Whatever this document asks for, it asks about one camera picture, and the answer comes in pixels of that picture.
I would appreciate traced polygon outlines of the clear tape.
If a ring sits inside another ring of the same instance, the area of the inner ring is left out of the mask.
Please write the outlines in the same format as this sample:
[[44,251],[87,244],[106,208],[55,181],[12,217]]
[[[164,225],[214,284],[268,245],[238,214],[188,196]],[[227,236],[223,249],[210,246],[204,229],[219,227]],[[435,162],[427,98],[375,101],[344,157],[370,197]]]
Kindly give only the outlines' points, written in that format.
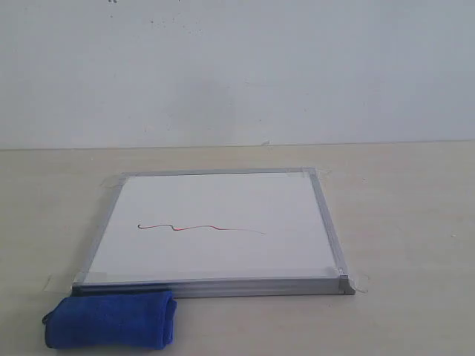
[[335,283],[333,294],[356,295],[369,291],[370,276],[367,274],[347,272],[341,268],[327,268],[325,272]]
[[102,188],[122,188],[123,185],[127,182],[127,175],[113,175],[106,177],[100,184]]
[[332,172],[330,169],[315,167],[292,167],[284,169],[284,173],[290,177],[317,177],[318,179],[326,179]]

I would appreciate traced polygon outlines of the blue microfibre cloth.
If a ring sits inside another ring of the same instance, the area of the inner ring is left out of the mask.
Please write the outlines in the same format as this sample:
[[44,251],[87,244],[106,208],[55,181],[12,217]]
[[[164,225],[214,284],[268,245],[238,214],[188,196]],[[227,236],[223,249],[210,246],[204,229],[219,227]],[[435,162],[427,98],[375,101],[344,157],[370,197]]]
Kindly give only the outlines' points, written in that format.
[[45,345],[164,349],[174,338],[176,308],[170,291],[66,297],[42,318]]

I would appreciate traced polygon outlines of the clear tape front right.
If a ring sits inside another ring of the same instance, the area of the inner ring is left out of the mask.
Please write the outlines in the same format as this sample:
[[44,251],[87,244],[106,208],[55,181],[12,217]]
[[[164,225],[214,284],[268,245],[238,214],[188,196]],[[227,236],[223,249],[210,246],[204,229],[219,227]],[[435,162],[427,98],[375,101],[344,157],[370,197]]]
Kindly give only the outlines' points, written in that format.
[[333,294],[356,295],[369,291],[370,276],[367,274],[347,272],[341,268],[327,268],[325,272],[335,283]]

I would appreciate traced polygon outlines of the clear tape back left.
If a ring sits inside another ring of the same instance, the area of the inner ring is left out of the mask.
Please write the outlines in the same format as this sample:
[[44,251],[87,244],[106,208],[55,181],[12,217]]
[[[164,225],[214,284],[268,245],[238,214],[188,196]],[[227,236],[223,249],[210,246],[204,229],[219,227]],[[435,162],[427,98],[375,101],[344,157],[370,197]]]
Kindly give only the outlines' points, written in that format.
[[102,188],[122,188],[123,185],[127,182],[127,175],[113,175],[106,177],[100,184]]

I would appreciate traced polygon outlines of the white board with aluminium frame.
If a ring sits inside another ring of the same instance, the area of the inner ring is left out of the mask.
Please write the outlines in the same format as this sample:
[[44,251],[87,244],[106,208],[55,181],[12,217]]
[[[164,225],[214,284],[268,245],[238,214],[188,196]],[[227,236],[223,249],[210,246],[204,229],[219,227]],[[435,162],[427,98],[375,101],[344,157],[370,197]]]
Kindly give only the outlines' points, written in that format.
[[325,270],[349,269],[321,183],[284,169],[123,174],[73,294],[333,294]]

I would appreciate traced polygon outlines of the clear tape back right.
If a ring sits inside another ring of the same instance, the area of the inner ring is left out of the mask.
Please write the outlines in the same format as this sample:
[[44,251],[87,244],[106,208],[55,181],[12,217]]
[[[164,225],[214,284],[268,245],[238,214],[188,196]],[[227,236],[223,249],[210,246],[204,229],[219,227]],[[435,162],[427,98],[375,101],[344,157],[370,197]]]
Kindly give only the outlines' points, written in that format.
[[332,172],[330,169],[315,167],[292,167],[284,169],[284,173],[290,177],[317,177],[318,179],[326,179]]

